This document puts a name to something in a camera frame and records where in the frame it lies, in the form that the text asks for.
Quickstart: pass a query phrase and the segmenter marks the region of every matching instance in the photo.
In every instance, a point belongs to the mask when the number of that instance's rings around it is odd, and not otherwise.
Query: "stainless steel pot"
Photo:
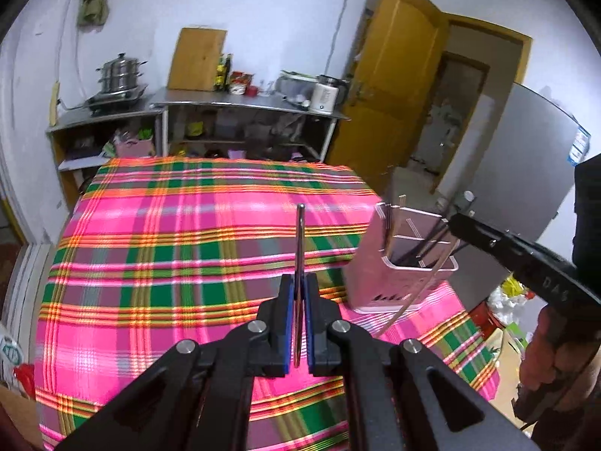
[[[139,72],[140,65],[148,61],[139,62],[136,58],[126,58],[125,53],[119,57],[104,63],[104,66],[96,71],[101,71],[102,93],[117,93],[137,87],[137,77],[142,76]]]

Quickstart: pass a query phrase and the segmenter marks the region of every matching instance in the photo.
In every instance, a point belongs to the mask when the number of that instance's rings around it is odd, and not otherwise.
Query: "shelf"
[[[150,99],[154,105],[210,105],[215,107],[244,107],[259,110],[272,110],[275,112],[289,112],[291,114],[312,115],[336,120],[350,120],[340,111],[334,110],[331,114],[323,114],[312,110],[295,107],[285,101],[281,95],[268,97],[248,97],[246,95],[230,95],[216,91],[187,91],[179,89],[161,88]]]
[[[97,166],[103,166],[110,161],[110,157],[104,156],[90,156],[82,157],[80,159],[70,159],[63,161],[59,166],[59,171],[74,171],[83,170],[84,168],[95,168]]]
[[[198,138],[182,139],[177,141],[180,144],[244,144],[246,141],[240,139],[220,139],[220,138]]]
[[[148,97],[141,98],[130,109],[122,110],[120,112],[112,112],[110,114],[93,114],[89,111],[89,108],[82,107],[75,110],[68,110],[62,114],[57,120],[56,125],[48,127],[46,131],[49,134],[57,132],[58,130],[72,129],[74,127],[80,127],[87,124],[95,124],[101,122],[107,122],[109,120],[126,120],[134,117],[148,117],[152,115],[160,115],[163,110],[160,107],[154,107]]]
[[[246,141],[234,140],[234,139],[183,139],[181,141],[175,141],[177,144],[231,144],[231,145],[244,145]],[[169,143],[168,150],[171,150],[172,143]],[[319,159],[319,154],[314,148],[305,144],[304,142],[282,142],[277,144],[283,147],[304,147],[309,153],[315,158]]]

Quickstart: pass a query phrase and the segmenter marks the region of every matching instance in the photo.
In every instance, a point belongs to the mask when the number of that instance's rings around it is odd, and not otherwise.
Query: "person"
[[[601,154],[576,166],[574,171],[576,233],[572,262],[577,278],[601,294]],[[557,350],[546,340],[549,314],[545,307],[520,366],[520,381],[530,390],[552,383],[557,372],[579,375],[555,408],[545,411],[534,426],[532,439],[542,451],[584,451],[601,448],[601,391],[599,343],[571,342]]]
[[[555,350],[545,339],[551,310],[547,306],[539,314],[519,369],[522,385],[537,390],[542,384],[552,383],[558,370],[578,372],[593,352],[596,355],[555,408],[546,411],[535,424],[532,439],[542,451],[593,450],[601,443],[601,349],[598,343],[576,342]]]

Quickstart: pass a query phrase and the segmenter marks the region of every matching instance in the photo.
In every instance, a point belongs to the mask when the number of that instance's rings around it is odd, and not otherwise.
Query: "metal screw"
[[[192,339],[184,339],[175,345],[177,352],[181,354],[190,354],[195,347],[196,343]]]
[[[248,330],[252,333],[261,334],[267,329],[267,324],[263,321],[250,321],[248,323]]]
[[[338,320],[332,322],[332,329],[337,333],[347,333],[350,331],[350,324],[347,321]]]
[[[417,339],[407,339],[403,343],[403,349],[407,352],[412,352],[413,354],[417,354],[421,351],[422,345]]]

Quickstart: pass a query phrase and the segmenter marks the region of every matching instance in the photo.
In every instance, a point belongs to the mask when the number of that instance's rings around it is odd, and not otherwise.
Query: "stove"
[[[115,91],[113,93],[97,93],[93,97],[85,101],[85,106],[88,107],[93,114],[105,114],[107,112],[115,112],[127,110],[136,105],[147,85],[140,85],[136,88],[123,91]]]

